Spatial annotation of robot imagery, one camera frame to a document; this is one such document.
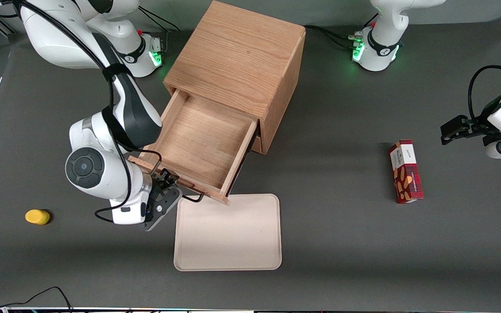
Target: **gray table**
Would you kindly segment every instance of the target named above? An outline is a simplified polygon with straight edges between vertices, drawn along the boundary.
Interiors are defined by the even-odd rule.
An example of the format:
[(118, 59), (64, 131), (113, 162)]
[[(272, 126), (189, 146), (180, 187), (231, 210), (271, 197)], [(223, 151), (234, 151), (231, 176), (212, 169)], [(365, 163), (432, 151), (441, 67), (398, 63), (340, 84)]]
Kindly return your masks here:
[[(172, 34), (174, 55), (188, 36)], [(58, 285), (74, 306), (501, 312), (501, 160), (481, 139), (439, 139), (442, 123), (467, 113), (471, 75), (501, 64), (501, 20), (411, 26), (404, 42), (388, 70), (368, 73), (308, 31), (272, 149), (248, 155), (233, 189), (279, 197), (281, 267), (179, 272), (175, 212), (149, 233), (107, 224), (92, 215), (106, 201), (65, 178), (69, 126), (107, 104), (100, 73), (53, 66), (17, 40), (0, 86), (0, 303)], [(137, 80), (160, 112), (173, 59)], [(478, 109), (499, 93), (501, 73), (481, 75)], [(399, 139), (414, 141), (425, 190), (405, 206), (387, 154)], [(32, 208), (54, 222), (26, 223)]]

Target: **wooden box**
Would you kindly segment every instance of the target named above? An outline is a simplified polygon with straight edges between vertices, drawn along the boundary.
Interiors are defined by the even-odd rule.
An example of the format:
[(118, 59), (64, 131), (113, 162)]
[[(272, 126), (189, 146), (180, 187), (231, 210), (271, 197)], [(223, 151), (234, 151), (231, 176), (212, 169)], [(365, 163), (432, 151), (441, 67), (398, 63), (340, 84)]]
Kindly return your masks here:
[[(297, 85), (304, 27), (213, 1), (164, 79), (172, 98), (145, 149), (179, 184), (229, 204), (249, 145), (266, 154)], [(148, 169), (157, 157), (131, 161)]]

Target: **velcro strap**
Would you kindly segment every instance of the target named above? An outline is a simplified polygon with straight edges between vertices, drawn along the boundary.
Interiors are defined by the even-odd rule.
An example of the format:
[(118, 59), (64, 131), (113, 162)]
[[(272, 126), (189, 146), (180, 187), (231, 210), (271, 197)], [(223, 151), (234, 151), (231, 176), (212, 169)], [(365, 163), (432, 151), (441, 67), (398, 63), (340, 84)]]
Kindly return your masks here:
[(129, 68), (125, 66), (125, 64), (121, 63), (113, 63), (112, 65), (102, 70), (102, 74), (104, 74), (104, 77), (108, 81), (111, 80), (111, 77), (113, 77), (113, 75), (117, 75), (119, 73), (127, 73), (131, 76), (133, 75), (131, 74), (131, 71), (129, 71)]
[(115, 118), (115, 115), (113, 115), (113, 109), (111, 107), (104, 107), (102, 110), (102, 117), (104, 118), (107, 127), (109, 127), (113, 138), (125, 145), (127, 148), (137, 149), (137, 147), (135, 147), (133, 142), (129, 139), (129, 136), (127, 136), (123, 127), (121, 127), (119, 121)]

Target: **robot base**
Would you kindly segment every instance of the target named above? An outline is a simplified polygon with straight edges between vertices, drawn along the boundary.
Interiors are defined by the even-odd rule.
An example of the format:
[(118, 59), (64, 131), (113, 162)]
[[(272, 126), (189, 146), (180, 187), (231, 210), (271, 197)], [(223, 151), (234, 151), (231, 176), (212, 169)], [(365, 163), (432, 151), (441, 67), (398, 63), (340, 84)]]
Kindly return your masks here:
[(374, 48), (368, 44), (368, 33), (372, 30), (372, 27), (366, 27), (363, 30), (355, 32), (356, 36), (362, 36), (363, 41), (355, 48), (353, 55), (351, 56), (352, 61), (357, 62), (364, 69), (372, 72), (379, 72), (385, 70), (392, 61), (395, 60), (395, 56), (399, 46), (395, 48), (394, 51), (389, 51), (385, 56), (379, 56)]
[(146, 49), (136, 63), (129, 63), (123, 59), (134, 77), (147, 77), (152, 74), (162, 64), (161, 42), (159, 38), (154, 38), (149, 34), (142, 34)]

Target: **cable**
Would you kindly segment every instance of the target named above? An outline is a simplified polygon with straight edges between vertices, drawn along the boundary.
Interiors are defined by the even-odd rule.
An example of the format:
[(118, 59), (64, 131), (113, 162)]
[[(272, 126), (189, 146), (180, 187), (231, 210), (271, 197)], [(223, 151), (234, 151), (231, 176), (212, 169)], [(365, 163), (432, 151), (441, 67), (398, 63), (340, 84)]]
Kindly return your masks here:
[[(0, 0), (0, 7), (5, 6), (7, 4), (11, 4), (11, 3), (12, 3), (12, 1), (10, 1), (10, 0)], [(0, 14), (0, 17), (2, 17), (2, 18), (13, 18), (13, 17), (18, 17), (18, 14), (10, 14), (10, 15)]]
[(481, 67), (477, 72), (475, 72), (475, 74), (471, 78), (471, 82), (469, 83), (469, 90), (467, 93), (467, 106), (469, 108), (469, 115), (471, 116), (471, 119), (472, 119), (473, 123), (475, 124), (475, 126), (477, 126), (477, 128), (480, 131), (482, 131), (483, 133), (485, 133), (486, 135), (491, 135), (491, 133), (489, 133), (489, 131), (487, 131), (486, 129), (483, 129), (481, 127), (481, 125), (479, 124), (479, 121), (475, 117), (475, 112), (473, 111), (473, 99), (472, 99), (473, 85), (475, 83), (475, 80), (477, 79), (479, 74), (481, 74), (483, 71), (485, 71), (487, 69), (501, 70), (501, 65), (486, 65), (486, 66)]
[(166, 22), (167, 24), (169, 24), (169, 25), (171, 25), (171, 26), (175, 27), (175, 29), (176, 29), (177, 31), (179, 31), (179, 32), (181, 31), (181, 30), (179, 29), (179, 27), (177, 27), (177, 25), (175, 25), (175, 24), (171, 23), (170, 21), (166, 20), (165, 18), (162, 18), (162, 17), (158, 16), (157, 14), (152, 13), (150, 10), (148, 10), (148, 9), (146, 9), (146, 8), (143, 8), (142, 6), (139, 6), (139, 8), (140, 8), (140, 10), (141, 10), (141, 11), (146, 11), (147, 13), (152, 14), (153, 16), (155, 16), (155, 17), (159, 18), (160, 20), (163, 20), (163, 21), (164, 21), (164, 22)]
[(145, 16), (147, 16), (147, 18), (151, 19), (151, 20), (152, 20), (152, 22), (154, 22), (155, 24), (157, 24), (157, 25), (158, 25), (158, 26), (159, 26), (162, 30), (164, 30), (164, 32), (166, 32), (166, 33), (167, 33), (167, 32), (169, 32), (169, 30), (165, 29), (165, 27), (164, 27), (164, 26), (161, 26), (161, 24), (159, 24), (159, 23), (158, 23), (155, 19), (153, 19), (151, 16), (149, 16), (149, 15), (147, 14), (147, 12), (144, 12), (143, 10), (140, 10), (140, 11), (141, 11), (141, 12), (143, 12), (143, 14), (144, 14)]
[(117, 145), (117, 140), (115, 140), (115, 138), (113, 140), (113, 144), (115, 145), (115, 149), (117, 149), (117, 153), (119, 153), (121, 163), (123, 163), (123, 167), (125, 168), (125, 174), (127, 175), (127, 196), (125, 196), (125, 199), (123, 200), (123, 202), (121, 202), (117, 206), (110, 206), (108, 208), (99, 209), (99, 210), (96, 210), (94, 212), (94, 216), (96, 216), (100, 220), (104, 220), (105, 222), (108, 222), (108, 223), (113, 223), (113, 220), (110, 220), (109, 218), (105, 218), (103, 216), (100, 216), (99, 213), (114, 210), (116, 208), (120, 208), (120, 207), (124, 206), (127, 203), (127, 200), (129, 200), (129, 197), (131, 196), (131, 188), (132, 188), (132, 186), (131, 186), (131, 173), (129, 172), (129, 167), (127, 166), (127, 161), (125, 161), (123, 154), (121, 154), (121, 150), (119, 149), (119, 145)]
[(30, 299), (20, 303), (20, 302), (15, 302), (15, 303), (7, 303), (7, 304), (4, 304), (4, 305), (0, 305), (0, 309), (2, 307), (7, 307), (7, 306), (11, 306), (11, 305), (24, 305), (26, 303), (29, 303), (30, 301), (32, 301), (32, 299), (34, 299), (35, 297), (38, 297), (39, 295), (41, 295), (42, 293), (45, 293), (46, 291), (48, 290), (51, 290), (51, 289), (57, 289), (61, 295), (63, 296), (63, 299), (65, 299), (65, 302), (67, 303), (67, 308), (69, 309), (69, 313), (72, 313), (72, 310), (73, 310), (73, 307), (71, 305), (71, 303), (69, 302), (69, 299), (67, 299), (67, 296), (65, 295), (65, 293), (63, 292), (63, 290), (61, 290), (61, 288), (57, 287), (57, 286), (53, 286), (53, 287), (50, 287), (44, 291), (41, 291), (40, 293), (36, 293), (35, 295), (33, 295)]
[[(337, 44), (338, 46), (342, 47), (342, 48), (346, 48), (348, 49), (349, 47), (340, 43), (340, 42), (337, 42), (330, 33), (333, 33), (333, 34), (336, 34), (334, 32), (331, 32), (330, 30), (326, 30), (326, 32), (324, 32), (324, 28), (322, 27), (319, 27), (319, 26), (314, 26), (314, 25), (305, 25), (305, 28), (311, 28), (313, 30), (320, 30), (320, 32), (322, 32), (322, 34), (324, 34), (324, 36), (328, 37), (329, 40), (331, 40), (333, 43)], [(336, 34), (337, 38), (344, 38), (342, 37), (341, 35), (339, 34)]]
[(146, 152), (146, 153), (151, 153), (151, 154), (155, 154), (157, 155), (158, 157), (158, 160), (154, 166), (154, 168), (152, 169), (152, 171), (150, 172), (150, 175), (153, 175), (156, 171), (157, 171), (157, 167), (160, 166), (161, 164), (161, 154), (157, 151), (152, 151), (152, 150), (144, 150), (144, 149), (135, 149), (135, 148), (131, 148), (131, 147), (127, 147), (126, 145), (123, 145), (122, 143), (119, 143), (121, 145), (121, 147), (123, 147), (125, 150), (127, 151), (136, 151), (136, 152)]
[(368, 22), (364, 23), (363, 27), (367, 27), (368, 24), (370, 24), (370, 22), (372, 22), (372, 20), (374, 20), (377, 16), (378, 16), (378, 13), (374, 14), (374, 16), (372, 18), (370, 18), (370, 20), (368, 20)]
[[(113, 83), (111, 82), (111, 80), (109, 80), (108, 83), (109, 83), (109, 89), (110, 89), (110, 95), (109, 95), (110, 101), (109, 101), (108, 106), (113, 107), (113, 105), (114, 105)], [(99, 209), (99, 210), (96, 210), (94, 212), (94, 216), (96, 216), (100, 220), (103, 220), (103, 221), (108, 222), (108, 223), (113, 223), (113, 220), (110, 220), (109, 218), (105, 218), (103, 216), (100, 216), (99, 213), (114, 210), (116, 208), (120, 208), (120, 207), (124, 206), (127, 203), (127, 201), (129, 200), (129, 197), (131, 196), (131, 188), (133, 188), (132, 184), (131, 184), (131, 173), (129, 171), (129, 167), (127, 166), (127, 161), (125, 161), (123, 154), (121, 154), (121, 149), (119, 149), (119, 145), (117, 145), (118, 142), (115, 138), (113, 138), (113, 144), (115, 145), (115, 149), (117, 149), (117, 154), (119, 154), (119, 158), (121, 159), (121, 163), (123, 163), (123, 168), (125, 169), (125, 174), (127, 175), (127, 196), (125, 196), (125, 199), (123, 200), (123, 202), (121, 202), (117, 206), (109, 206), (107, 208)]]
[(20, 6), (24, 6), (29, 10), (31, 10), (32, 12), (40, 15), (45, 20), (47, 20), (47, 22), (54, 25), (58, 30), (61, 30), (62, 33), (64, 33), (70, 40), (75, 42), (75, 44), (77, 44), (82, 49), (82, 51), (84, 51), (90, 57), (90, 59), (92, 59), (92, 61), (100, 68), (100, 70), (105, 69), (104, 64), (100, 61), (100, 59), (98, 59), (98, 57), (94, 54), (94, 52), (90, 50), (90, 48), (88, 48), (84, 42), (82, 42), (73, 32), (71, 32), (71, 30), (69, 30), (65, 25), (63, 25), (59, 20), (56, 20), (53, 16), (44, 12), (37, 6), (31, 4), (30, 2), (27, 2), (26, 0), (20, 0)]
[(342, 38), (342, 39), (347, 39), (347, 36), (343, 36), (343, 35), (340, 35), (338, 33), (334, 33), (332, 32), (331, 30), (327, 30), (326, 28), (324, 27), (320, 27), (320, 26), (316, 26), (316, 25), (305, 25), (304, 26), (305, 28), (310, 28), (312, 30), (320, 30), (321, 32), (323, 33), (326, 33), (326, 34), (329, 34), (331, 36), (334, 36), (336, 38)]

